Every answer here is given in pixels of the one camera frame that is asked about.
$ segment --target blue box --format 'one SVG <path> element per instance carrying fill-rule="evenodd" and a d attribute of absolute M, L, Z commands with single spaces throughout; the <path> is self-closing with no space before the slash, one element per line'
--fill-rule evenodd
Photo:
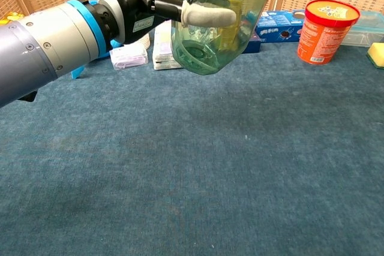
<path fill-rule="evenodd" d="M 262 45 L 262 40 L 256 33 L 254 33 L 250 39 L 250 42 L 248 43 L 247 48 L 244 50 L 242 54 L 259 53 L 261 45 Z"/>
<path fill-rule="evenodd" d="M 298 42 L 304 18 L 304 10 L 263 12 L 256 31 L 263 43 Z"/>

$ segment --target gray cylinder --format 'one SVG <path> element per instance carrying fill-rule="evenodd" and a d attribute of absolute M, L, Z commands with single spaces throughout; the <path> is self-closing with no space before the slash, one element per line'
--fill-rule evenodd
<path fill-rule="evenodd" d="M 0 107 L 57 78 L 43 49 L 19 22 L 0 26 Z"/>

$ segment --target blue carpet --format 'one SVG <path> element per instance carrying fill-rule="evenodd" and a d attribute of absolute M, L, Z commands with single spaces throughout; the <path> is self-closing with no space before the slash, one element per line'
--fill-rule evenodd
<path fill-rule="evenodd" d="M 384 255 L 384 71 L 296 48 L 97 61 L 1 109 L 0 255 Z"/>

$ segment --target clear plastic container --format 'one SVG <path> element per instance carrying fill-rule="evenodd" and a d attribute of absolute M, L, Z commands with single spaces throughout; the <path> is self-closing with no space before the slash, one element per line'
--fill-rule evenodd
<path fill-rule="evenodd" d="M 214 74 L 238 57 L 253 36 L 257 20 L 268 0 L 187 0 L 210 8 L 229 8 L 234 24 L 203 28 L 173 22 L 173 57 L 185 69 L 200 75 Z"/>
<path fill-rule="evenodd" d="M 357 24 L 345 37 L 342 45 L 371 47 L 375 42 L 384 41 L 384 15 L 379 12 L 362 11 Z"/>

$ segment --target yellow sponge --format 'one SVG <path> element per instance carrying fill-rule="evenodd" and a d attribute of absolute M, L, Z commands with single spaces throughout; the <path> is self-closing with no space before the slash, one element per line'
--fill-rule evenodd
<path fill-rule="evenodd" d="M 384 43 L 374 43 L 368 50 L 368 58 L 374 66 L 384 69 Z"/>

